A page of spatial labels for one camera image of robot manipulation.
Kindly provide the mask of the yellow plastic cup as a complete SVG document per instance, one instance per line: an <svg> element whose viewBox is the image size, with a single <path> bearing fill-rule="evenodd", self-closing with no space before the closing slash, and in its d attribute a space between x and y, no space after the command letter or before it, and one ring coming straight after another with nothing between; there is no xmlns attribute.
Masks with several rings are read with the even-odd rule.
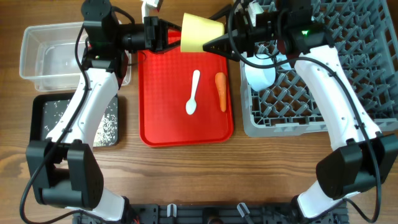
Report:
<svg viewBox="0 0 398 224"><path fill-rule="evenodd" d="M180 51L183 53L204 52L203 46L206 43L223 34L223 23L185 13L182 22Z"/></svg>

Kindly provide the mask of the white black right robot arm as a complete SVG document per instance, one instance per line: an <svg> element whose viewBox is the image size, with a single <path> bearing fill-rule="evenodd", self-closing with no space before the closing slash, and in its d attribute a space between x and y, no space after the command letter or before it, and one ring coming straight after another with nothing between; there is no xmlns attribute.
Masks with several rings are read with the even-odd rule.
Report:
<svg viewBox="0 0 398 224"><path fill-rule="evenodd" d="M397 137L385 135L358 100L340 64L330 31L312 19L310 1L279 1L273 12L250 16L248 1L235 1L212 16L226 18L223 35L203 50L248 63L257 42L276 40L287 63L314 97L326 123L332 152L316 166L316 182L292 200L294 221L310 223L352 197L376 189L374 223L382 185L397 158Z"/></svg>

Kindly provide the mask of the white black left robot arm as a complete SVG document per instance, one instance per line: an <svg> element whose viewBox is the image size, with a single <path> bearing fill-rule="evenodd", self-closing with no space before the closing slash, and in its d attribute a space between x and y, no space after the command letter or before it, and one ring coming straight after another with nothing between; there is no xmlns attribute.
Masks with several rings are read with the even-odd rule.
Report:
<svg viewBox="0 0 398 224"><path fill-rule="evenodd" d="M180 26L150 16L160 1L144 1L142 22L130 18L120 24L122 10L109 1L85 1L80 33L86 34L83 54L76 54L78 87L60 121L40 141L26 149L30 172L25 191L37 203L67 210L101 223L137 223L137 213L126 197L104 187L92 147L109 102L120 89L129 65L128 54L141 50L164 53L178 46L168 31Z"/></svg>

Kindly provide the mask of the white plastic spoon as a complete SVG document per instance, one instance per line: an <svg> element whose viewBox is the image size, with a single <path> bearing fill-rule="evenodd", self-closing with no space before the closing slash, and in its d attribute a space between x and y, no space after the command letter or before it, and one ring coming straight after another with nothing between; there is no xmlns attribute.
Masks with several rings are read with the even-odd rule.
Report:
<svg viewBox="0 0 398 224"><path fill-rule="evenodd" d="M200 71L195 70L193 72L193 76L192 76L192 89L191 89L190 99L187 101L187 103L185 105L185 109L186 109L186 112L188 115L192 115L197 108L197 103L195 101L195 95L197 92L199 79L200 79Z"/></svg>

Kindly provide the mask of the white rice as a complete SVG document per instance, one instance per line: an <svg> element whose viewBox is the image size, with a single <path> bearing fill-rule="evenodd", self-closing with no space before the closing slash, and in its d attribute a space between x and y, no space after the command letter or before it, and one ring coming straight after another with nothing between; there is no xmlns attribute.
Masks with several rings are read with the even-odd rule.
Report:
<svg viewBox="0 0 398 224"><path fill-rule="evenodd" d="M70 100L56 100L45 102L42 108L42 121L40 125L40 140L44 140L60 121ZM94 147L113 146L118 143L118 97L115 96L106 107L104 115L98 126Z"/></svg>

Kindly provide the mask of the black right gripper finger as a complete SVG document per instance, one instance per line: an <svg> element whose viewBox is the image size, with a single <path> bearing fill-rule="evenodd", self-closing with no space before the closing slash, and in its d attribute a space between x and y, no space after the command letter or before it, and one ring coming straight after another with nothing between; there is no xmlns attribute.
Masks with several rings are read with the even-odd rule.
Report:
<svg viewBox="0 0 398 224"><path fill-rule="evenodd" d="M240 61L238 54L231 48L229 33L203 44L203 50L233 61Z"/></svg>
<svg viewBox="0 0 398 224"><path fill-rule="evenodd" d="M223 7L222 9L220 9L218 12L216 12L214 14L214 20L218 20L224 16L228 16L229 12L232 10L233 6L228 4L225 7Z"/></svg>

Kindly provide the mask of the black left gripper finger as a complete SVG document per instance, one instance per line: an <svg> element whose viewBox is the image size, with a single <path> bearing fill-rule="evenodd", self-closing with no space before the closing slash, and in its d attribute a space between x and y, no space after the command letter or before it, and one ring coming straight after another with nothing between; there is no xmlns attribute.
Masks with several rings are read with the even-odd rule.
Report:
<svg viewBox="0 0 398 224"><path fill-rule="evenodd" d="M166 21L164 19L160 20L160 25L162 27L162 30L166 33L169 32L169 30L175 31L175 32L181 32L182 31L182 27L178 26L176 24L173 24L169 21Z"/></svg>
<svg viewBox="0 0 398 224"><path fill-rule="evenodd" d="M170 50L172 50L172 49L175 49L175 48L179 47L179 46L180 46L180 43L181 43L180 40L175 41L175 42L172 42L171 44L165 43L165 42L164 42L164 43L161 43L161 44L157 47L157 53L158 53L158 54L164 54L164 53L166 53L166 52L168 52L168 51L170 51Z"/></svg>

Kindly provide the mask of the light blue rice bowl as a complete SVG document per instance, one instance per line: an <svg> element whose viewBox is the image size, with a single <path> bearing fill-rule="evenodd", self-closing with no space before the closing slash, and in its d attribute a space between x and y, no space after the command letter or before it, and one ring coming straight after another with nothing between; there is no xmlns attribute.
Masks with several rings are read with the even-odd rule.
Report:
<svg viewBox="0 0 398 224"><path fill-rule="evenodd" d="M247 58L251 63L256 65L273 65L274 61L271 58L259 59L257 57ZM262 91L272 86L276 79L276 70L274 67L267 69L254 68L248 64L244 66L244 72L248 84L254 91Z"/></svg>

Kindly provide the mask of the orange carrot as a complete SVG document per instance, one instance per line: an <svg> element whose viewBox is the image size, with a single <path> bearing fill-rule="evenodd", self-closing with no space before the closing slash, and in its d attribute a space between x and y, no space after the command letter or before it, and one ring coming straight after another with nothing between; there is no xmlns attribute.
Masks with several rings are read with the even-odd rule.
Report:
<svg viewBox="0 0 398 224"><path fill-rule="evenodd" d="M227 85L226 85L226 75L223 72L218 72L215 75L215 84L218 90L218 96L220 100L220 110L222 112L226 111L227 105Z"/></svg>

